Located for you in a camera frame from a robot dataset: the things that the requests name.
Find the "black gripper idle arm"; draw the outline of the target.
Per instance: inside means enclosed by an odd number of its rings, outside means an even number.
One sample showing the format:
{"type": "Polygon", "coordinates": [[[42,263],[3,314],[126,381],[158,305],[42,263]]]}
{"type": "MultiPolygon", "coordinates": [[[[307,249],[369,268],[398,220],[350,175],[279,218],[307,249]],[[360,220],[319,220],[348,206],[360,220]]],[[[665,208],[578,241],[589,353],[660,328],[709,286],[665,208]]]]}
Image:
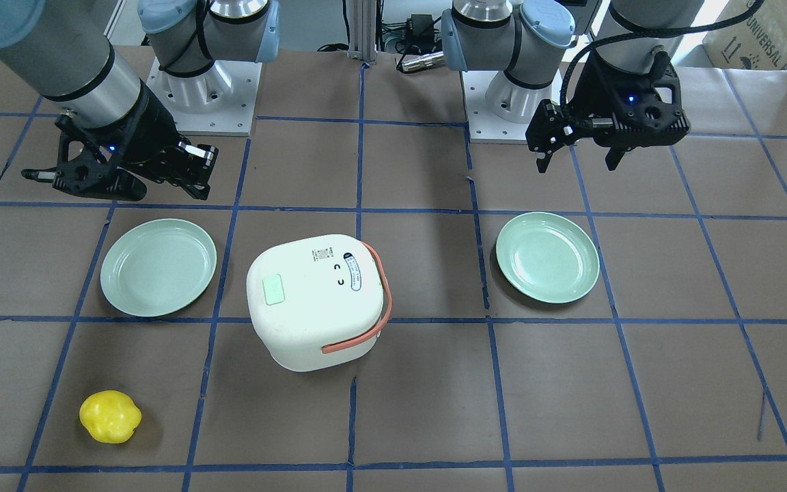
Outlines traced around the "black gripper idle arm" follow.
{"type": "Polygon", "coordinates": [[[680,142],[691,130],[680,96],[680,78],[663,49],[650,54],[644,74],[630,74],[591,53],[572,99],[541,100],[527,126],[538,172],[549,170],[556,150],[582,138],[608,148],[604,162],[611,172],[635,148],[680,142]]]}

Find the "green plate near moving arm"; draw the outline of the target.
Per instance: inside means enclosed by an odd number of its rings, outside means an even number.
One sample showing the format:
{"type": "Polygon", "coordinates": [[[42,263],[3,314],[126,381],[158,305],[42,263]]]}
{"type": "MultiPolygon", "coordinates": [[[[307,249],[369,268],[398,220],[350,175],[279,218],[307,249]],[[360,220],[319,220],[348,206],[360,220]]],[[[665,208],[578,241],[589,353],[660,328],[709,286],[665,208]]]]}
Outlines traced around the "green plate near moving arm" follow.
{"type": "Polygon", "coordinates": [[[120,312],[154,318],[197,300],[215,276],[217,248],[193,222],[144,222],[116,240],[102,261],[100,287],[120,312]]]}

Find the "white arm base plate second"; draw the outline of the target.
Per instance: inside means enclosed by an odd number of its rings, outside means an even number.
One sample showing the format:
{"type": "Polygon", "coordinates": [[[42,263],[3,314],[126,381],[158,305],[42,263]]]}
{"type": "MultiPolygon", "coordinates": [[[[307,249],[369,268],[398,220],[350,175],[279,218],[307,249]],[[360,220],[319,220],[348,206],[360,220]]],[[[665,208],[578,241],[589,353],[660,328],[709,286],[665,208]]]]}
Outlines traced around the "white arm base plate second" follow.
{"type": "Polygon", "coordinates": [[[562,76],[538,90],[518,86],[502,71],[461,72],[469,139],[479,144],[525,144],[527,126],[541,100],[558,102],[562,76]]]}

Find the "white arm base plate first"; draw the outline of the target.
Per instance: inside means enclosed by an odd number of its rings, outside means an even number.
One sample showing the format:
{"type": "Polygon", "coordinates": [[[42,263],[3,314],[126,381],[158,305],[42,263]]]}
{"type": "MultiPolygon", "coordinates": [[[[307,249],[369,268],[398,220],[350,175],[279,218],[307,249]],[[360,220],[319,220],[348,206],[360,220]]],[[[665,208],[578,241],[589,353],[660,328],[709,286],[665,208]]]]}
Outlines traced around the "white arm base plate first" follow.
{"type": "Polygon", "coordinates": [[[193,77],[166,74],[153,60],[146,85],[187,136],[249,137],[262,63],[217,60],[193,77]]]}

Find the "black gripper pressing arm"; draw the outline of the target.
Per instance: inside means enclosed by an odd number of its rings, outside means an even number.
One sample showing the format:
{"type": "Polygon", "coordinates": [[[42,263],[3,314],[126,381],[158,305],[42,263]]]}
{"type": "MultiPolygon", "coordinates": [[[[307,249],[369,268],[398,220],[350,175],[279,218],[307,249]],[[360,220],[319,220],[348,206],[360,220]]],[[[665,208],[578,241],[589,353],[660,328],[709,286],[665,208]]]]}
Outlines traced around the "black gripper pressing arm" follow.
{"type": "Polygon", "coordinates": [[[178,132],[168,110],[142,87],[123,118],[100,128],[81,128],[68,114],[57,116],[56,165],[24,169],[25,180],[48,183],[79,198],[138,202],[147,193],[143,180],[169,183],[194,200],[208,200],[209,178],[218,148],[194,146],[178,132]]]}

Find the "green plate near still arm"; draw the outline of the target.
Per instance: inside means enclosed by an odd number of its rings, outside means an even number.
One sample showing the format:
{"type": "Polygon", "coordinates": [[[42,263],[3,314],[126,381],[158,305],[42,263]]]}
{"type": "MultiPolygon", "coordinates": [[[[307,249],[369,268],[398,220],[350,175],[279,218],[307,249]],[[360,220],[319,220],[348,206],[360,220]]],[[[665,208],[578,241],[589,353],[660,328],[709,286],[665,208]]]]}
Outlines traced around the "green plate near still arm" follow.
{"type": "Polygon", "coordinates": [[[531,212],[507,221],[495,253],[509,284],[547,304],[584,298],[600,274],[599,252],[588,233],[556,214],[531,212]]]}

